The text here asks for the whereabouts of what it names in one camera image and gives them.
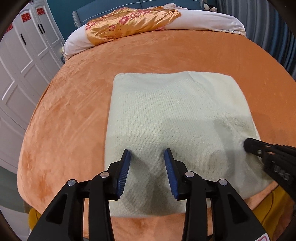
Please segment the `cream knitted sweater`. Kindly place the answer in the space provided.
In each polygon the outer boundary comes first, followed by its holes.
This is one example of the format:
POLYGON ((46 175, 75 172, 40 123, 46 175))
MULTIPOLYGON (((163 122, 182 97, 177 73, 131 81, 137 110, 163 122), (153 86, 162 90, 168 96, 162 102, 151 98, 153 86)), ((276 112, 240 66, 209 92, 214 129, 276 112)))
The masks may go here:
POLYGON ((105 141, 105 166, 132 154, 115 217, 184 213, 171 193, 164 151, 210 181, 226 179, 244 199, 271 178, 243 148, 259 139, 245 96, 228 75, 210 72, 121 73, 115 76, 105 141))

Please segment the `orange velvet bed cover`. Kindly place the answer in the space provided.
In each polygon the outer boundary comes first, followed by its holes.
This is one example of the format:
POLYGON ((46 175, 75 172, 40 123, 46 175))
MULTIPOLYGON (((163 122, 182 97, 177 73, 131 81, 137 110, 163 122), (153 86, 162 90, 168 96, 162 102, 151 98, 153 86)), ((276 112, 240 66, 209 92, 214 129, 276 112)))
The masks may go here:
POLYGON ((69 179, 106 170, 105 141, 116 75, 210 72, 231 76, 243 92, 259 138, 295 145, 295 81, 246 37, 165 30, 120 38, 72 57, 32 115, 18 163, 18 191, 43 212, 69 179))

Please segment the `grey blue curtain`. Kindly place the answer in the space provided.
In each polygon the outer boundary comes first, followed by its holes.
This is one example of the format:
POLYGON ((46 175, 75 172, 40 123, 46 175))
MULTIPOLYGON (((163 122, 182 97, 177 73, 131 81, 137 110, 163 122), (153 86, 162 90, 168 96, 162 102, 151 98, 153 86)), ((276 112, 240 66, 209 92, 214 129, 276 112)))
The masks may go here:
POLYGON ((248 39, 278 61, 295 78, 295 35, 268 1, 217 1, 218 12, 243 23, 248 39))

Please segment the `white bed sheet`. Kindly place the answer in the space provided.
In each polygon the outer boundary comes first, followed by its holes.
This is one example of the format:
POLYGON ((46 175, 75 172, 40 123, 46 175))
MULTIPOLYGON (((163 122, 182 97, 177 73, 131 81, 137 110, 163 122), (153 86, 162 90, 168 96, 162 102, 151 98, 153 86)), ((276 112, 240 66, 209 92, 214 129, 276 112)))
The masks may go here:
MULTIPOLYGON (((212 11, 186 9, 176 6, 174 3, 165 4, 162 7, 176 9, 181 13, 179 18, 166 25, 162 30, 214 31, 246 36, 243 23, 234 16, 212 11)), ((87 39, 85 26, 86 24, 75 30, 65 41, 62 53, 66 60, 95 46, 87 39)))

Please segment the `white panelled wardrobe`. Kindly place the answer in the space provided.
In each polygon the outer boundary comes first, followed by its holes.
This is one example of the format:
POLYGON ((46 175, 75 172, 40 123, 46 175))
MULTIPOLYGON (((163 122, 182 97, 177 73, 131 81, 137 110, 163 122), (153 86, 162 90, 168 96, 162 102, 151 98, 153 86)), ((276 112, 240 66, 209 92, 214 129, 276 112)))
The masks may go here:
POLYGON ((1 167, 16 173, 35 107, 64 64, 64 45, 47 1, 30 1, 1 40, 1 167))

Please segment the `orange floral satin pillow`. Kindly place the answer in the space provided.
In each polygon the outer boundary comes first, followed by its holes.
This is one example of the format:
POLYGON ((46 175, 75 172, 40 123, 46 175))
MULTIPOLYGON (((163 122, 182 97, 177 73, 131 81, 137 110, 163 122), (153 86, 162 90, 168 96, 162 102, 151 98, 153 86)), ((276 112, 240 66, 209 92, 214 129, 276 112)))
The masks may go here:
POLYGON ((152 9, 121 8, 90 20, 85 26, 85 33, 90 43, 96 46, 122 37, 162 30, 180 16, 176 9, 162 6, 152 9))

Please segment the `blue upholstered headboard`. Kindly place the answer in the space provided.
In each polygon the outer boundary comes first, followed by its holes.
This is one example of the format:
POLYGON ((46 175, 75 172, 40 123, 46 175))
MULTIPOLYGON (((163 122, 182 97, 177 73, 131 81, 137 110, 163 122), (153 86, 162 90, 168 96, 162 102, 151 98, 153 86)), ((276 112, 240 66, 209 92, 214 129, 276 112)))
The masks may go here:
POLYGON ((86 24, 89 20, 98 18, 100 16, 111 13, 112 11, 120 8, 133 8, 133 9, 147 9, 151 6, 163 6, 165 4, 174 3, 176 6, 182 8, 194 9, 194 10, 203 10, 204 1, 198 0, 145 0, 145 1, 92 1, 76 11, 72 12, 73 20, 76 27, 81 27, 86 24))

